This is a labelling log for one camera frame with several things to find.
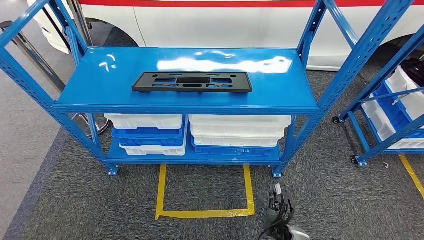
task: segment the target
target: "car body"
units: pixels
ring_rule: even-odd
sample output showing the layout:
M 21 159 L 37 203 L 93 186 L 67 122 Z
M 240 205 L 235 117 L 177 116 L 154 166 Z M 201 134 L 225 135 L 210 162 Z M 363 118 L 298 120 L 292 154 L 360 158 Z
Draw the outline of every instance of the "car body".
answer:
M 79 0 L 84 16 L 114 25 L 140 47 L 296 48 L 314 0 Z M 358 36 L 383 0 L 336 0 Z M 424 23 L 415 0 L 382 44 L 414 34 Z M 34 18 L 56 49 L 68 50 L 44 13 Z M 337 71 L 351 48 L 326 12 L 311 46 L 308 69 Z

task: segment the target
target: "lower shelf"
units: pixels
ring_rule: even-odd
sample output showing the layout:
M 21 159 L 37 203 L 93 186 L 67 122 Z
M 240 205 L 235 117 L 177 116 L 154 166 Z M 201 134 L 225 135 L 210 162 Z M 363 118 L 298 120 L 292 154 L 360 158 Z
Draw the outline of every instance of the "lower shelf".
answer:
M 365 119 L 369 129 L 371 130 L 374 139 L 377 141 L 377 144 L 382 143 L 382 140 L 377 134 L 377 129 L 374 127 L 374 124 L 371 122 L 371 120 L 367 117 L 367 114 L 365 113 L 364 109 L 362 107 L 359 107 L 359 110 L 362 113 L 363 118 Z M 382 154 L 424 154 L 424 148 L 385 149 Z
M 187 164 L 187 165 L 281 165 L 281 150 L 278 144 L 269 156 L 231 156 L 196 154 L 191 144 L 187 144 L 184 156 L 165 156 L 162 154 L 127 155 L 119 147 L 118 140 L 114 139 L 107 154 L 107 163 L 111 164 Z

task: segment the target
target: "yellow tape square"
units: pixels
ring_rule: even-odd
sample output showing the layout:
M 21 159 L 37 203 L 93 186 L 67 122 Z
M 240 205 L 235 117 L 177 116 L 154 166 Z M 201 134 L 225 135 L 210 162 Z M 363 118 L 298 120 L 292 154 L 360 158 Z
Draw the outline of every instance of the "yellow tape square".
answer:
M 246 217 L 255 214 L 255 204 L 252 190 L 251 170 L 249 165 L 243 165 L 244 183 L 246 188 L 246 209 L 230 210 L 205 210 L 205 211 L 164 211 L 165 183 L 167 178 L 167 165 L 160 165 L 159 184 L 157 187 L 156 216 L 171 217 L 178 219 L 200 219 L 200 218 L 232 218 Z

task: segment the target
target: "blue shelving cart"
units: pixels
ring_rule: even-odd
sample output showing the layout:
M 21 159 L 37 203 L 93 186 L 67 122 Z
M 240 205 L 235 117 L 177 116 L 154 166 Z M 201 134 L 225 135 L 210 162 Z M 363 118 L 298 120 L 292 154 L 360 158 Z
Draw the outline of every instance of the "blue shelving cart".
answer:
M 281 177 L 288 162 L 412 2 L 413 0 L 387 0 L 359 38 L 333 0 L 317 0 L 297 48 L 219 49 L 88 46 L 91 41 L 87 39 L 87 33 L 84 34 L 84 31 L 75 25 L 61 0 L 37 0 L 0 35 L 0 68 L 84 146 L 112 176 L 117 174 L 118 165 L 121 164 L 250 164 L 270 165 L 273 176 Z M 57 100 L 53 100 L 5 49 L 10 41 L 20 37 L 18 34 L 22 28 L 38 11 L 45 12 L 46 4 L 53 9 L 66 32 L 76 65 L 75 72 Z M 305 71 L 311 43 L 327 11 L 334 18 L 352 52 L 316 102 Z M 216 54 L 219 52 L 233 57 Z M 243 64 L 246 61 L 251 63 L 249 67 Z M 143 72 L 192 72 L 197 69 L 196 66 L 200 68 L 206 64 L 210 64 L 207 67 L 214 71 L 247 72 L 252 92 L 199 94 L 131 91 L 132 84 Z M 87 114 L 92 140 L 86 137 L 67 113 Z M 117 139 L 112 141 L 108 153 L 104 154 L 94 127 L 93 114 L 98 113 L 289 115 L 292 116 L 292 125 L 287 130 L 283 151 L 277 146 L 267 157 L 196 154 L 191 144 L 187 144 L 184 156 L 133 156 L 127 155 L 124 149 L 119 147 Z M 295 135 L 297 116 L 306 116 L 307 119 Z
M 353 102 L 338 116 L 333 118 L 334 123 L 344 123 L 347 119 L 353 125 L 356 134 L 363 146 L 364 154 L 351 156 L 354 164 L 364 167 L 367 161 L 379 154 L 424 154 L 424 148 L 390 148 L 393 144 L 402 139 L 424 138 L 424 114 L 412 120 L 406 112 L 405 106 L 399 100 L 405 95 L 422 92 L 424 87 L 399 91 L 393 93 L 386 82 L 384 82 L 396 68 L 419 46 L 424 44 L 424 25 L 409 39 L 408 42 L 397 52 L 397 54 L 384 66 L 375 78 L 365 87 L 365 89 L 353 100 Z M 377 101 L 384 110 L 390 123 L 393 125 L 395 133 L 388 138 L 382 139 L 372 121 L 367 117 L 363 104 L 370 101 Z M 376 145 L 370 147 L 367 139 L 358 124 L 354 112 L 360 111 L 376 140 Z

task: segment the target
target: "shelf foot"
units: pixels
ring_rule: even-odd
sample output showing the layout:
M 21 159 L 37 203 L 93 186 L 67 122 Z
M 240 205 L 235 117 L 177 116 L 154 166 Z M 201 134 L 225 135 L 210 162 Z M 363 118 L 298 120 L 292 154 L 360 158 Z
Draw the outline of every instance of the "shelf foot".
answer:
M 109 176 L 116 176 L 118 174 L 118 165 L 115 165 L 115 167 L 112 167 L 112 169 L 110 169 L 108 175 Z
M 350 156 L 350 162 L 361 168 L 366 167 L 368 165 L 365 160 L 360 159 L 359 155 Z
M 281 178 L 281 172 L 283 171 L 283 168 L 281 165 L 279 166 L 273 166 L 272 167 L 272 176 L 274 178 Z
M 339 123 L 345 122 L 342 119 L 340 119 L 340 116 L 333 116 L 331 120 L 332 120 L 332 123 L 334 123 L 334 124 L 339 124 Z

